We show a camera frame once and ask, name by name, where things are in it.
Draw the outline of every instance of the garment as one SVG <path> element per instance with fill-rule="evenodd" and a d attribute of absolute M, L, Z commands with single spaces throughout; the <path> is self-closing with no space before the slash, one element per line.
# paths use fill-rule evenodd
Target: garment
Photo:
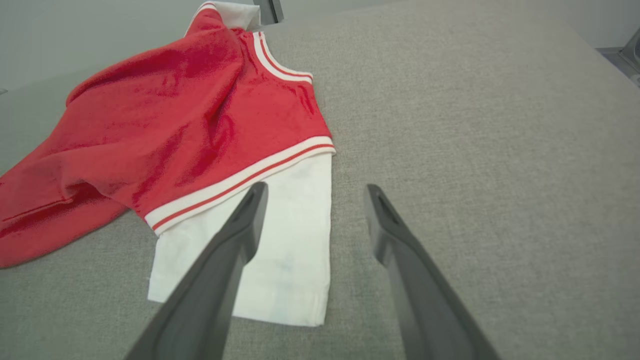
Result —
<path fill-rule="evenodd" d="M 0 177 L 0 266 L 60 248 L 127 208 L 156 234 L 302 159 L 334 152 L 308 73 L 212 3 L 186 36 L 76 87 L 51 135 Z"/>
<path fill-rule="evenodd" d="M 252 6 L 230 6 L 216 3 L 225 24 L 252 22 L 248 12 Z M 254 36 L 259 57 L 252 60 L 289 80 L 278 70 L 283 67 L 269 53 L 264 35 Z M 308 73 L 285 71 L 312 79 Z M 331 157 L 330 152 L 316 154 L 263 179 L 269 185 L 269 200 L 260 245 L 243 269 L 234 316 L 298 326 L 324 323 L 330 285 Z M 164 302 L 171 295 L 245 193 L 237 193 L 159 235 L 149 300 Z"/>
<path fill-rule="evenodd" d="M 76 87 L 51 135 L 0 177 L 0 266 L 131 208 L 159 235 L 148 298 L 164 301 L 263 180 L 265 224 L 234 314 L 321 325 L 335 150 L 313 76 L 281 66 L 263 33 L 243 29 L 259 24 L 258 10 L 206 2 L 183 39 Z"/>

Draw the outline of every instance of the sleeve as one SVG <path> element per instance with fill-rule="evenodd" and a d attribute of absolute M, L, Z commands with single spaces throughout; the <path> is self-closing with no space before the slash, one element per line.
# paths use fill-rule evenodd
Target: sleeve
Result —
<path fill-rule="evenodd" d="M 32 153 L 0 177 L 0 268 L 56 250 L 127 209 L 89 184 L 60 183 L 54 162 L 63 161 Z"/>
<path fill-rule="evenodd" d="M 0 186 L 0 198 L 9 204 L 17 196 L 28 196 L 25 191 L 8 194 L 5 188 Z M 0 213 L 0 268 L 48 254 L 109 223 L 126 209 L 95 189 L 24 214 L 14 215 L 4 207 Z"/>

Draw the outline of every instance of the white fabric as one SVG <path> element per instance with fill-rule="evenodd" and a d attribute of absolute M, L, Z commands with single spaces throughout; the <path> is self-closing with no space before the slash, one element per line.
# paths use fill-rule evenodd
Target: white fabric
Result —
<path fill-rule="evenodd" d="M 330 283 L 331 154 L 269 176 L 262 236 L 244 267 L 234 316 L 285 325 L 324 323 Z M 246 190 L 160 235 L 148 299 L 164 302 Z"/>
<path fill-rule="evenodd" d="M 197 213 L 201 213 L 206 209 L 213 208 L 241 192 L 243 189 L 249 188 L 253 183 L 282 171 L 304 158 L 323 152 L 335 153 L 331 138 L 328 136 L 313 136 L 292 147 L 269 155 L 222 181 L 153 209 L 145 216 L 145 221 L 147 221 L 149 226 L 154 229 L 159 236 L 171 226 Z"/>
<path fill-rule="evenodd" d="M 260 27 L 260 6 L 213 1 L 222 22 L 229 29 L 243 28 L 247 31 Z"/>
<path fill-rule="evenodd" d="M 258 56 L 258 60 L 261 62 L 262 66 L 264 66 L 264 68 L 274 76 L 287 81 L 306 81 L 307 83 L 312 83 L 314 76 L 310 72 L 300 72 L 287 69 L 273 58 L 273 55 L 271 55 L 271 51 L 269 51 L 269 47 L 267 46 L 266 39 L 264 38 L 264 33 L 261 31 L 253 33 L 253 50 Z"/>

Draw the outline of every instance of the wall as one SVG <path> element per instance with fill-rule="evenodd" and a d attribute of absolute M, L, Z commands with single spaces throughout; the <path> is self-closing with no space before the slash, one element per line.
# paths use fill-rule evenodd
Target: wall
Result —
<path fill-rule="evenodd" d="M 177 40 L 203 1 L 0 0 L 0 88 L 110 65 Z"/>
<path fill-rule="evenodd" d="M 592 47 L 623 47 L 640 28 L 640 0 L 520 0 L 554 13 Z"/>
<path fill-rule="evenodd" d="M 387 1 L 393 0 L 280 0 L 285 18 L 294 20 Z M 593 47 L 623 46 L 640 28 L 640 0 L 510 1 L 523 1 L 561 16 Z M 109 65 L 162 46 L 184 34 L 200 3 L 202 0 L 0 0 L 0 88 L 11 90 Z"/>

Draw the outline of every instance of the gray upholstered surface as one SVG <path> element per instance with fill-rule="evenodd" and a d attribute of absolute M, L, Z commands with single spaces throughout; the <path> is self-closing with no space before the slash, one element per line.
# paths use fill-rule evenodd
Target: gray upholstered surface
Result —
<path fill-rule="evenodd" d="M 637 359 L 640 92 L 613 66 L 501 0 L 397 3 L 266 33 L 281 63 L 314 73 L 334 135 L 332 287 L 319 329 L 234 319 L 227 359 L 403 357 L 366 236 L 368 182 L 505 359 Z M 2 170 L 87 75 L 0 96 Z M 0 359 L 121 358 L 157 309 L 145 301 L 153 248 L 127 213 L 1 270 Z"/>

